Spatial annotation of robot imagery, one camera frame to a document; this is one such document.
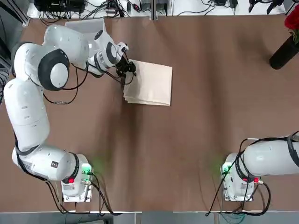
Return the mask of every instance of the brown table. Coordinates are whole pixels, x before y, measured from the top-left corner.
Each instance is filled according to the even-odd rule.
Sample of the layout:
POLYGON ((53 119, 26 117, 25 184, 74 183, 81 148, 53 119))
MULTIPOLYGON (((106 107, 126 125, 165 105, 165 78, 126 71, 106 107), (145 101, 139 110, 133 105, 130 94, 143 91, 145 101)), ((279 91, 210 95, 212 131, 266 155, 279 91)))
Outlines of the brown table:
MULTIPOLYGON (((110 77, 88 76, 72 104, 46 102, 47 142, 87 156, 103 174, 113 210, 208 210, 219 165, 238 151, 242 139, 282 136, 299 128, 298 59, 279 71, 268 65, 289 36, 284 18, 106 20, 113 39, 129 45, 129 58, 173 67, 171 107, 127 104, 110 77)), ((31 20, 22 40, 41 44, 44 32, 39 20, 31 20)), ((74 69, 71 73, 68 86, 75 85, 74 69)), ((69 100, 74 91, 46 95, 69 100)), ((12 162, 14 137, 4 105, 0 117, 0 211, 55 211, 47 186, 12 162)), ((263 179, 272 191, 271 210, 299 210, 298 175, 263 179)), ((92 202, 77 209, 97 211, 98 202, 94 191, 92 202)), ((235 206, 225 203, 224 209, 235 206)), ((245 208, 261 210, 260 196, 245 208)), ((218 202, 213 210, 219 210, 218 202)))

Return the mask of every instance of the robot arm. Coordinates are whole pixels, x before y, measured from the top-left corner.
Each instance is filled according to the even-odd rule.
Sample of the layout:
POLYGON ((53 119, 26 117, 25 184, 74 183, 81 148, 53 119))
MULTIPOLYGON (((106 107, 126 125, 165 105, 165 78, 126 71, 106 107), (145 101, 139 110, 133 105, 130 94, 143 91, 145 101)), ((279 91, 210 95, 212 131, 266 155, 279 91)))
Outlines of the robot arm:
POLYGON ((257 177, 299 173, 298 153, 299 142, 296 135, 281 140, 257 142, 246 147, 242 155, 231 153, 221 168, 222 177, 225 177, 225 200, 244 201, 244 197, 250 199, 254 183, 259 181, 257 177))
POLYGON ((85 198, 86 185, 81 181, 90 178, 87 173, 91 172, 91 166, 83 155, 45 144, 50 125, 43 90, 62 89, 71 63, 100 75, 124 62, 126 44, 114 44, 104 30, 99 31, 94 41, 97 52, 89 56, 89 43, 81 33, 64 26, 49 26, 42 45, 25 42, 16 47, 12 56, 15 79, 4 88, 17 143, 13 162, 46 180, 62 181, 65 198, 72 197, 73 201, 85 198))

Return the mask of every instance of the folded cloth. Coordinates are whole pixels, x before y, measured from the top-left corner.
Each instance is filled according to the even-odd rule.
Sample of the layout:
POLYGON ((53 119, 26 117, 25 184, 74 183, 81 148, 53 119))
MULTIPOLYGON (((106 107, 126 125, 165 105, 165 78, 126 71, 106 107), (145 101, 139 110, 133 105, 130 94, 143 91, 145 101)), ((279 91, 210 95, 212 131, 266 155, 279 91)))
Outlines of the folded cloth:
MULTIPOLYGON (((133 104, 170 106, 172 67, 131 61, 136 66, 136 77, 124 87, 125 100, 133 104)), ((127 74, 126 83, 131 81, 132 75, 127 74)))

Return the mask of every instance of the wire bundle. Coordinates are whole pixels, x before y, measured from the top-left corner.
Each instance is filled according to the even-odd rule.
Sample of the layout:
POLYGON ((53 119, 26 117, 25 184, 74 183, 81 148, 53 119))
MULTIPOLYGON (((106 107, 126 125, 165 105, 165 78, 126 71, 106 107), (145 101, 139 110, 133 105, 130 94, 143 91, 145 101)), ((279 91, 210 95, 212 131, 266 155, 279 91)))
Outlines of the wire bundle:
POLYGON ((183 13, 194 13, 194 14, 198 14, 198 13, 204 13, 204 12, 205 12, 204 15, 207 15, 209 12, 213 11, 216 8, 216 0, 209 0, 207 3, 204 3, 203 0, 201 0, 201 3, 203 5, 208 6, 208 8, 206 8, 206 9, 204 9, 202 11, 198 11, 198 12, 194 12, 194 11, 183 11, 183 12, 179 13, 177 16, 180 16, 183 13))
MULTIPOLYGON (((124 17, 125 16, 124 14, 126 14, 128 17, 130 17, 129 14, 127 13, 127 11, 122 6, 120 0, 110 0, 110 1, 112 1, 116 6, 116 8, 117 8, 116 13, 112 16, 108 16, 108 14, 107 14, 106 16, 102 16, 100 18, 114 18, 114 17, 117 17, 117 16, 124 17)), ((95 15, 98 12, 105 10, 106 7, 108 6, 108 1, 102 2, 102 4, 100 4, 99 6, 96 6, 96 5, 94 5, 94 4, 92 4, 88 1, 85 1, 85 3, 90 4, 90 5, 95 7, 95 9, 92 10, 92 11, 89 11, 89 10, 85 9, 85 11, 88 12, 86 15, 82 15, 82 13, 71 12, 71 11, 66 11, 64 13, 62 13, 62 12, 51 12, 50 9, 48 9, 44 12, 39 11, 38 16, 39 16, 39 19, 42 21, 43 24, 45 24, 46 26, 49 26, 48 23, 55 23, 55 22, 57 22, 59 20, 62 20, 62 19, 66 19, 67 21, 69 21, 69 19, 71 19, 71 16, 72 16, 71 13, 77 14, 79 16, 80 20, 89 19, 91 17, 94 19, 95 15), (47 17, 47 19, 52 19, 53 21, 45 20, 45 18, 44 18, 45 16, 47 17)))

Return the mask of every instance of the green led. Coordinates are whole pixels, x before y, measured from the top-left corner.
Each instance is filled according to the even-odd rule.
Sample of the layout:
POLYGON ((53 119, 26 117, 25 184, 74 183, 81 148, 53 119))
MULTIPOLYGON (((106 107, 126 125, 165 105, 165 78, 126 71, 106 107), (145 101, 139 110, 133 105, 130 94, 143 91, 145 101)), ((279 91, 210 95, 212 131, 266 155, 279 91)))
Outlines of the green led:
POLYGON ((88 163, 83 163, 82 164, 82 173, 83 174, 87 174, 87 173, 90 173, 92 170, 92 166, 88 163))

